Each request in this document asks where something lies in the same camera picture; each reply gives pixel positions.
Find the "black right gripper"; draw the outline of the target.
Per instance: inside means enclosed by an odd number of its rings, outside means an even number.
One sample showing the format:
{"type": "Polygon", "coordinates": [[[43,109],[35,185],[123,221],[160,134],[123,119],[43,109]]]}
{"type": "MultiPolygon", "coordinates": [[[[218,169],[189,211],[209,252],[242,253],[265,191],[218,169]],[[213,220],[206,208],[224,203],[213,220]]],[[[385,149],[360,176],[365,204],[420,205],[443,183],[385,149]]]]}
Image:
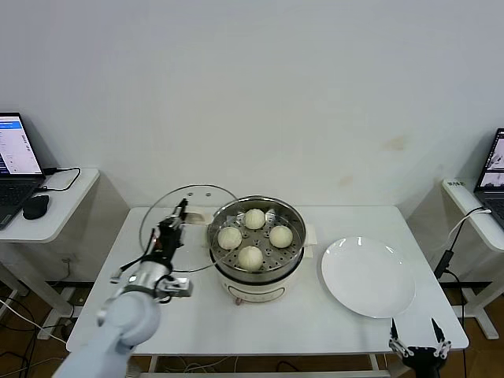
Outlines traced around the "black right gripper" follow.
{"type": "Polygon", "coordinates": [[[451,341],[445,338],[441,327],[434,318],[431,322],[437,347],[408,347],[398,337],[395,319],[391,319],[388,345],[395,354],[402,357],[402,363],[414,371],[416,378],[440,378],[441,358],[446,358],[451,349],[451,341]]]}

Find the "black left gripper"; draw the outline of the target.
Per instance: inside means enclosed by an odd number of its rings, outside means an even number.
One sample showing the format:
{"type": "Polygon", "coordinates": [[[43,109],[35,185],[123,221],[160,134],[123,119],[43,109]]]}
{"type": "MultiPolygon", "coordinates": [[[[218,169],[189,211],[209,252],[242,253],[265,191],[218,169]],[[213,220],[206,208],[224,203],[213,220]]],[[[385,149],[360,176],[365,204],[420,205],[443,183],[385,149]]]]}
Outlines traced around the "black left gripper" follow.
{"type": "Polygon", "coordinates": [[[157,254],[164,259],[173,259],[176,250],[183,245],[183,221],[187,217],[187,205],[188,200],[183,198],[174,209],[174,214],[158,223],[158,236],[154,245],[148,250],[148,256],[157,254]]]}

